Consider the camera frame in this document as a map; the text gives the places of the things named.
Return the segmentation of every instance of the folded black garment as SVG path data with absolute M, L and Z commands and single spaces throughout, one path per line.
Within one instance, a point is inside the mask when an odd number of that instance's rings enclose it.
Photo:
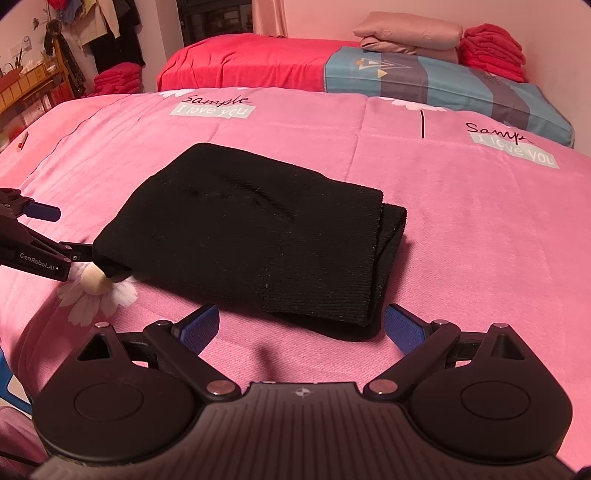
M 379 332 L 406 210 L 379 190 L 197 144 L 134 191 L 94 242 L 170 291 L 256 307 L 347 340 Z

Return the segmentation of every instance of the stack of red towels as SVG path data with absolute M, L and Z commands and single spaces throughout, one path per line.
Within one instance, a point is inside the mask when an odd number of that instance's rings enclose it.
M 142 67 L 135 63 L 120 63 L 95 77 L 95 91 L 86 96 L 124 95 L 142 89 Z
M 525 56 L 521 45 L 497 25 L 485 23 L 468 28 L 460 42 L 459 54 L 462 65 L 486 70 L 514 82 L 525 81 L 522 68 Z

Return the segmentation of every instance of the blue plastic stool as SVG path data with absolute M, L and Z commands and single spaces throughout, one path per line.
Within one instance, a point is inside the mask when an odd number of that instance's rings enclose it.
M 33 413 L 31 404 L 8 391 L 8 384 L 10 383 L 10 380 L 12 380 L 12 377 L 13 374 L 8 366 L 6 357 L 4 357 L 4 353 L 2 352 L 2 349 L 0 349 L 0 398 L 10 403 L 13 407 L 31 415 Z

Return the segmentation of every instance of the blue and gray striped blanket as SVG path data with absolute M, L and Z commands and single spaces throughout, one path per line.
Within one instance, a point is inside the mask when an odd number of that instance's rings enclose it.
M 324 68 L 327 92 L 363 93 L 470 110 L 572 147 L 570 123 L 530 83 L 402 53 L 342 47 Z

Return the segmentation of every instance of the crosshair logo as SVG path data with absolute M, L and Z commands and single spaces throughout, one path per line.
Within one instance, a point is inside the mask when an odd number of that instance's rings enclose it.
M 298 397 L 304 398 L 310 395 L 312 392 L 308 390 L 306 387 L 300 387 L 294 392 Z

